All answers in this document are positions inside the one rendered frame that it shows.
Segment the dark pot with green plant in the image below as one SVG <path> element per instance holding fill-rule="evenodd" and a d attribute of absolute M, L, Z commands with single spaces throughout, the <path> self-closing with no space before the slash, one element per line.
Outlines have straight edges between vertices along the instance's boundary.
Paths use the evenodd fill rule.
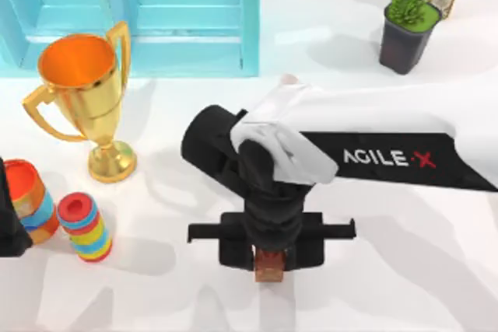
<path fill-rule="evenodd" d="M 426 0 L 391 0 L 384 9 L 379 62 L 399 75 L 419 63 L 441 12 Z"/>

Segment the orange striped can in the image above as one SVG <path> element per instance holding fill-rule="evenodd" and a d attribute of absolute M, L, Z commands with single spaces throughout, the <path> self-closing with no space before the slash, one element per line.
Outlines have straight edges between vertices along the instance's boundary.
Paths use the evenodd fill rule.
<path fill-rule="evenodd" d="M 12 203 L 33 244 L 50 239 L 59 227 L 55 204 L 37 169 L 23 159 L 4 162 Z"/>

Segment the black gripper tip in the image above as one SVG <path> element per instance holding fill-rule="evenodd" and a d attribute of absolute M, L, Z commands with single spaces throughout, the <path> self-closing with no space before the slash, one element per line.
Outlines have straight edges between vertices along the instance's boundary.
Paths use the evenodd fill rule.
<path fill-rule="evenodd" d="M 21 257 L 32 245 L 33 240 L 15 212 L 0 157 L 0 257 Z"/>

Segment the light blue rack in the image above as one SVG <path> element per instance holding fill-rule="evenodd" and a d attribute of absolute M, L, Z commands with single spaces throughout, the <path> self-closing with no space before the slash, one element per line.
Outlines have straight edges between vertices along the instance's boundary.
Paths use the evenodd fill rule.
<path fill-rule="evenodd" d="M 0 0 L 0 77 L 29 77 L 52 41 L 125 21 L 136 77 L 259 73 L 260 0 Z"/>

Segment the pale grey rounded box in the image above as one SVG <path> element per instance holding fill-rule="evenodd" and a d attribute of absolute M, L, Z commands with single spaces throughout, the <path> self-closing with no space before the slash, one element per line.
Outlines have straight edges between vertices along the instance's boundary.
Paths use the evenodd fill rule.
<path fill-rule="evenodd" d="M 279 122 L 239 121 L 230 131 L 239 149 L 246 140 L 263 146 L 274 161 L 273 179 L 312 185 L 331 183 L 338 164 L 298 131 Z"/>

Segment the small reddish brown block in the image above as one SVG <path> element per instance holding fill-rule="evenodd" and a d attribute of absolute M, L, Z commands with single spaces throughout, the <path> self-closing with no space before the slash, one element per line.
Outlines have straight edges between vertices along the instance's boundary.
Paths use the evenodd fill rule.
<path fill-rule="evenodd" d="M 256 249 L 254 274 L 256 282 L 282 282 L 286 267 L 284 251 L 270 252 Z"/>

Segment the gold trophy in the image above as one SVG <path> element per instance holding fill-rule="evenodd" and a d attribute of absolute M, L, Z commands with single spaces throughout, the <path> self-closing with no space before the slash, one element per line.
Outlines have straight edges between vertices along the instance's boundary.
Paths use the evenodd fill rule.
<path fill-rule="evenodd" d="M 53 137 L 66 142 L 92 141 L 88 157 L 90 176 L 116 183 L 137 166 L 132 147 L 115 140 L 131 67 L 128 24 L 120 21 L 105 35 L 71 34 L 50 44 L 37 63 L 43 84 L 23 99 L 32 120 Z M 40 114 L 41 103 L 55 103 L 78 131 L 67 135 Z"/>

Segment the stack of coloured rings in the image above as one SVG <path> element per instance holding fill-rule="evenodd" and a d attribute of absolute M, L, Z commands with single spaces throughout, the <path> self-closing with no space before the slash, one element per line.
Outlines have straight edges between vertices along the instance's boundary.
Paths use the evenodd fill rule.
<path fill-rule="evenodd" d="M 62 228 L 68 233 L 76 254 L 86 262 L 100 262 L 112 249 L 112 238 L 94 199 L 86 193 L 66 195 L 56 213 Z"/>

